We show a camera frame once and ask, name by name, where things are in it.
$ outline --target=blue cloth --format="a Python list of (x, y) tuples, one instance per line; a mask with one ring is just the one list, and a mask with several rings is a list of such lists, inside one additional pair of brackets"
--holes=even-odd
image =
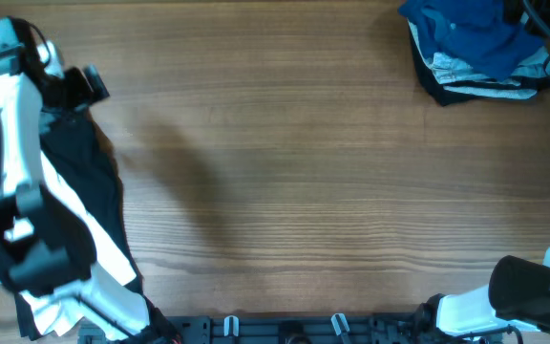
[(498, 81), (544, 46), (521, 24), (504, 23), (502, 0), (407, 0), (398, 12), (417, 26), (424, 57), (445, 53)]

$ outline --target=stack of clothes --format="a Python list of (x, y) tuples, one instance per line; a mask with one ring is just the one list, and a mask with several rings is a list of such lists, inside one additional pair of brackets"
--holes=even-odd
[(440, 105), (529, 99), (550, 87), (543, 39), (506, 23), (503, 0), (407, 0), (398, 11), (419, 81)]

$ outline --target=clothing pile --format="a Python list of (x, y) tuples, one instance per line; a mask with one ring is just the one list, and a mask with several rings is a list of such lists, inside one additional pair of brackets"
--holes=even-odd
[(407, 0), (419, 82), (440, 104), (479, 97), (529, 99), (550, 87), (541, 37), (504, 21), (503, 0)]

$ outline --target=wood grain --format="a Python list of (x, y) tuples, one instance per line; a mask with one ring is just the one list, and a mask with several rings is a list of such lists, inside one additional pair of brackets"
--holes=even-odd
[(102, 72), (112, 98), (93, 115), (115, 150), (146, 294), (165, 313), (329, 314), (409, 311), (550, 245), (550, 91), (436, 106), (397, 6), (0, 16), (35, 22), (70, 65)]

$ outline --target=wooden table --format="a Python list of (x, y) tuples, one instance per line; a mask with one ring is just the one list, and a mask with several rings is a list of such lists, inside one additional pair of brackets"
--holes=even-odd
[[(398, 4), (7, 4), (0, 16), (101, 71), (112, 98), (93, 115), (146, 294), (166, 314), (369, 313), (479, 287), (502, 256), (540, 262), (550, 245), (550, 91), (437, 106)], [(0, 291), (0, 316), (13, 315)], [(26, 340), (0, 330), (4, 342)]]

